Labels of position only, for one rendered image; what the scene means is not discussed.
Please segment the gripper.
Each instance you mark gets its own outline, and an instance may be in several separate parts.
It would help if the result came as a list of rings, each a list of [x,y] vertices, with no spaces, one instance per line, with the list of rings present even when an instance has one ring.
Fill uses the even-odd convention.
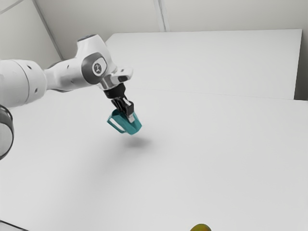
[[[134,104],[125,96],[126,87],[124,83],[120,83],[116,87],[104,90],[108,99],[111,99],[112,104],[118,111],[124,112],[129,122],[134,122]]]

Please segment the teal faceted mug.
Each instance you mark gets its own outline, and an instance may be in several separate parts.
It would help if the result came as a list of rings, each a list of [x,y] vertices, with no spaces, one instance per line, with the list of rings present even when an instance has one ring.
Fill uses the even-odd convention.
[[[142,125],[135,112],[132,113],[131,117],[133,118],[132,122],[129,121],[123,112],[115,109],[108,117],[107,123],[121,134],[133,135],[141,129]]]

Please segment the yellow green round fruit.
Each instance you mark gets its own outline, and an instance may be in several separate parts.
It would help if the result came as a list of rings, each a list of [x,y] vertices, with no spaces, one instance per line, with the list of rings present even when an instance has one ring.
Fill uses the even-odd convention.
[[[194,225],[190,231],[212,231],[211,228],[203,223]]]

